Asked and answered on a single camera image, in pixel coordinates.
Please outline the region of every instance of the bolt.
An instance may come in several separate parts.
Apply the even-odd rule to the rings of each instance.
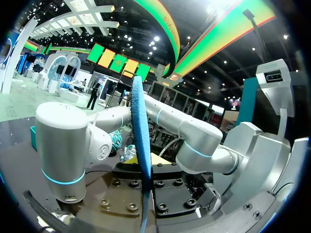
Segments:
[[[119,179],[113,179],[113,181],[112,181],[113,186],[119,186],[120,184],[121,184],[121,182]]]
[[[175,186],[181,186],[183,184],[183,180],[181,178],[178,178],[174,181]]]
[[[190,198],[185,202],[184,206],[188,209],[191,209],[196,206],[196,200],[193,198]]]
[[[164,186],[164,182],[163,181],[157,181],[155,183],[155,187],[157,187],[157,188],[162,188],[163,186]]]
[[[137,180],[132,180],[128,186],[132,187],[132,188],[136,188],[138,187],[139,182]]]
[[[160,203],[159,205],[157,205],[157,210],[160,213],[165,213],[169,210],[169,208],[166,206],[165,203]]]
[[[129,212],[136,212],[138,210],[135,203],[129,203],[126,208]]]
[[[253,217],[254,217],[254,219],[258,220],[258,219],[261,218],[261,213],[260,213],[259,211],[255,211],[255,212],[253,213]]]
[[[109,205],[110,205],[109,200],[107,200],[107,199],[102,199],[102,207],[103,207],[103,208],[107,209],[107,208],[109,207]]]
[[[253,208],[253,205],[251,203],[246,203],[244,206],[243,206],[244,210],[251,210]]]

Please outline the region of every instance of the yellow panel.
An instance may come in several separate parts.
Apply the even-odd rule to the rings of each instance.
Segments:
[[[136,70],[136,68],[137,68],[137,66],[138,66],[138,62],[137,62],[137,61],[128,59],[126,65],[125,65],[125,67],[124,67],[124,73],[123,73],[123,75],[132,78],[133,75],[130,74],[130,73],[128,73],[128,72],[125,72],[125,71],[130,71],[130,72],[134,73],[135,70]]]
[[[98,64],[99,64],[100,66],[103,66],[103,67],[105,67],[105,68],[108,68],[108,67],[109,67],[109,64],[110,64],[110,62],[112,61],[113,56],[114,56],[115,54],[116,54],[115,52],[106,49],[105,52],[103,53],[101,59],[99,60]]]

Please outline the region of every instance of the curved green banner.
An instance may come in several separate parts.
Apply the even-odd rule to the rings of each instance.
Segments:
[[[162,3],[160,3],[159,0],[133,0],[133,1],[138,3],[147,12],[149,12],[163,28],[164,32],[166,33],[172,44],[173,51],[175,54],[175,64],[173,66],[171,65],[170,67],[175,67],[180,53],[180,39],[176,25],[170,13],[165,9],[165,7],[162,5]]]

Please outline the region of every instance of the yellow part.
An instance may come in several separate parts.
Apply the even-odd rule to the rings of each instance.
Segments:
[[[127,161],[124,162],[124,164],[133,164],[136,163],[138,164],[138,160],[137,157],[135,156],[134,158],[131,158]],[[151,153],[151,163],[152,165],[156,165],[156,164],[171,164],[171,162],[159,157],[158,155]]]

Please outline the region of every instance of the ceiling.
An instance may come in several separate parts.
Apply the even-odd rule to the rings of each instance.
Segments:
[[[216,20],[217,11],[209,10],[213,0],[160,0],[172,16],[180,37],[180,56],[186,53],[202,33]],[[36,0],[21,13],[18,24],[24,26],[30,16],[35,16],[39,24],[56,16],[70,12],[62,0]],[[99,28],[93,27],[95,33],[89,35],[85,28],[78,35],[53,36],[50,39],[35,41],[44,46],[50,42],[54,46],[78,47],[91,49],[94,43],[116,53],[156,67],[159,63],[167,65],[169,50],[163,40],[155,42],[155,36],[164,37],[158,25],[152,24],[145,14],[142,14],[137,4],[129,0],[95,0],[97,6],[114,5],[112,13],[101,13],[105,21],[118,21],[118,28],[109,28],[109,34],[104,36]],[[288,28],[282,18],[276,19],[259,27],[259,34],[266,46],[268,61],[284,59],[290,71],[299,70],[295,53],[298,51],[294,38],[288,35]],[[196,69],[183,77],[184,82],[175,89],[196,99],[224,104],[227,97],[242,96],[243,80],[255,77],[256,68],[264,63],[261,58],[261,46],[255,32],[252,31],[233,42],[220,52],[203,62]]]

